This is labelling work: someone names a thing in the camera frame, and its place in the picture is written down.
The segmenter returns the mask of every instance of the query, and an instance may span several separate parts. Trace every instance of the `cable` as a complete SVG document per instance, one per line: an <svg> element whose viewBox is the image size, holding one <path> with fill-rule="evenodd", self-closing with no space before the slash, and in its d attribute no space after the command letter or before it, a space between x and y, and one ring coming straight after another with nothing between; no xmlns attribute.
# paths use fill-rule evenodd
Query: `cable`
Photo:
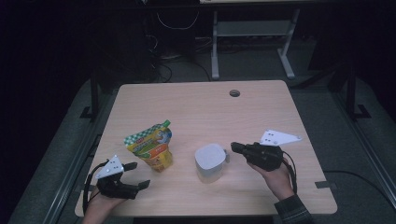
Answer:
<svg viewBox="0 0 396 224"><path fill-rule="evenodd" d="M92 172L87 177L87 182L85 183L83 197L82 197L82 211L84 212L84 214L85 214L85 212L87 211L87 208L88 208L88 191L90 189L92 176L96 172L97 169L99 169L100 167L105 166L107 164L107 162L108 161L105 161L105 162L102 162L99 165L97 165L95 168L93 168Z"/></svg>
<svg viewBox="0 0 396 224"><path fill-rule="evenodd" d="M198 64L197 62L192 62L192 61L186 60L186 61L176 61L176 62L168 62L168 63L192 63L192 64L195 64L204 70L207 80L212 81L212 79L210 78L210 75L209 75L209 73L207 73L206 69L203 66L201 66L200 64Z"/></svg>
<svg viewBox="0 0 396 224"><path fill-rule="evenodd" d="M161 80L161 83L167 83L167 82L169 82L169 81L171 80L171 78L172 78L172 75L173 75L172 69L171 69L170 67L166 66L166 65L163 64L163 63L160 63L159 66L162 66L162 67L164 67L164 68L166 68L166 69L169 70L169 77L168 77L167 79L164 79L164 77L163 77L163 75L161 74L161 72L158 72L158 74L159 74L158 78Z"/></svg>
<svg viewBox="0 0 396 224"><path fill-rule="evenodd" d="M390 201L390 199L385 195L384 192L382 192L382 190L377 187L375 184L373 184L372 182L370 182L368 179L364 178L361 175L349 172L349 171L342 171L342 170L324 170L323 173L327 173L327 174L347 174L347 175L354 175L358 178L360 178L361 180L365 181L367 184L369 184L371 187L373 187L374 189L376 189L381 195L382 197L384 197L385 201L387 201L387 203L390 205L390 207L393 209L393 204Z"/></svg>
<svg viewBox="0 0 396 224"><path fill-rule="evenodd" d="M158 46L158 39L157 39L157 37L155 37L155 35L146 35L146 37L148 37L149 39L154 39L155 40L155 44L154 44L154 47L152 47L152 50L155 50L156 48L157 48L157 46Z"/></svg>
<svg viewBox="0 0 396 224"><path fill-rule="evenodd" d="M282 160L283 164L285 164L286 167L287 167L288 170L289 170L290 179L291 179L291 184L293 185L293 191L294 191L294 193L296 194L296 193L297 193L297 170L296 170L296 166L295 166L295 164L294 164L294 160L291 158L291 156L289 155L289 153L287 153L287 152L285 152L285 151L282 151L282 152L285 153L286 155L288 155L288 157L289 157L290 160L291 160L291 163L293 164L293 169L294 169L294 171L293 171L293 169L291 169L291 166L290 166L285 160Z"/></svg>
<svg viewBox="0 0 396 224"><path fill-rule="evenodd" d="M218 40L218 54L235 54L247 49L248 47L243 48L240 43L233 41L231 38L222 37Z"/></svg>
<svg viewBox="0 0 396 224"><path fill-rule="evenodd" d="M201 40L207 40L204 44L197 46L195 48L195 52L200 52L203 49L208 49L209 47L212 47L212 37L195 37L196 42L199 42Z"/></svg>
<svg viewBox="0 0 396 224"><path fill-rule="evenodd" d="M96 197L98 194L100 194L100 191L96 192L95 195L93 195L93 196L90 198L90 201L91 201L94 197Z"/></svg>
<svg viewBox="0 0 396 224"><path fill-rule="evenodd" d="M163 21L162 21L161 18L160 18L160 14L157 12L158 21L159 21L164 27L169 28L169 29L172 29L172 30L188 30L188 29L190 29L190 28L195 24L195 22L197 21L198 15L199 15L199 11L197 12L196 17L195 17L194 21L192 22L192 24L191 24L190 26L188 26L188 27L178 27L178 28L177 28L177 27L168 26L168 25L166 25L165 23L163 23Z"/></svg>

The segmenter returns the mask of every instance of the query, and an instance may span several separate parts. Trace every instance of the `floor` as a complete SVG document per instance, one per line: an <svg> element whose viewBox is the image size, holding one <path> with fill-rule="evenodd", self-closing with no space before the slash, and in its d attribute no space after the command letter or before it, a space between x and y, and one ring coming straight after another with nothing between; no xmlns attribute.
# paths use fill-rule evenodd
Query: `floor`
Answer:
<svg viewBox="0 0 396 224"><path fill-rule="evenodd" d="M345 88L338 93L326 88L330 76L302 90L292 88L319 72L307 70L315 40L291 43L288 57L296 75L293 80L286 78L277 57L276 49L281 46L282 39L261 41L255 48L239 44L238 49L221 51L219 81L281 79L288 84L338 205L335 214L314 216L316 223L394 223L396 209L384 197L387 196L384 184L367 151L372 149L391 180L396 179L396 164L392 160L396 156L396 124L377 102L371 88L358 79L356 103L364 105L371 118L353 122L344 109ZM177 57L171 51L167 58L158 66L161 75L157 82L210 80L207 49L198 51L194 62ZM95 144L100 140L117 96L117 90L112 94L101 93L97 119L94 122L81 119L82 110L91 104L90 84L87 81L76 95L9 223L81 222L82 218L74 213L76 202L91 165ZM134 223L134 219L110 217L106 223Z"/></svg>

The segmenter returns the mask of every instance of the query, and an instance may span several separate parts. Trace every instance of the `white cup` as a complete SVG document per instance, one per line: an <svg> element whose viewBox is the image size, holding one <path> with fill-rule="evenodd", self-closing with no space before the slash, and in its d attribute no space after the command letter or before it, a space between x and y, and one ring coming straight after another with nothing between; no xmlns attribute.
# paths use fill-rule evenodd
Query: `white cup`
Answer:
<svg viewBox="0 0 396 224"><path fill-rule="evenodd" d="M201 182L213 183L222 175L223 163L230 155L219 144L209 144L195 151L195 164Z"/></svg>

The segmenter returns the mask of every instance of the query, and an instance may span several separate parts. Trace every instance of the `drink pouch label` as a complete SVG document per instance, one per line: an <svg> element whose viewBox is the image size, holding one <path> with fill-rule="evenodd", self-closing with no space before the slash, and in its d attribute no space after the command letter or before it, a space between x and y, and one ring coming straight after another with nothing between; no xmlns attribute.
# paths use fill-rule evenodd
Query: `drink pouch label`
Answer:
<svg viewBox="0 0 396 224"><path fill-rule="evenodd" d="M157 172L163 171L173 163L168 146L172 137L169 124L170 121L166 120L163 124L156 124L124 139L126 148Z"/></svg>

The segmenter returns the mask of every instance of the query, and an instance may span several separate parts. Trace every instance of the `table hole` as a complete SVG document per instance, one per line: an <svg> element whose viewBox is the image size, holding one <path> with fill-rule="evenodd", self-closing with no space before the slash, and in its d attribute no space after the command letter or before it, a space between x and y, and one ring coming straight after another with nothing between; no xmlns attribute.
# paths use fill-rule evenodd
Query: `table hole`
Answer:
<svg viewBox="0 0 396 224"><path fill-rule="evenodd" d="M231 95L232 97L238 97L239 95L241 95L241 92L238 91L238 90L231 90L231 91L230 91L230 95Z"/></svg>

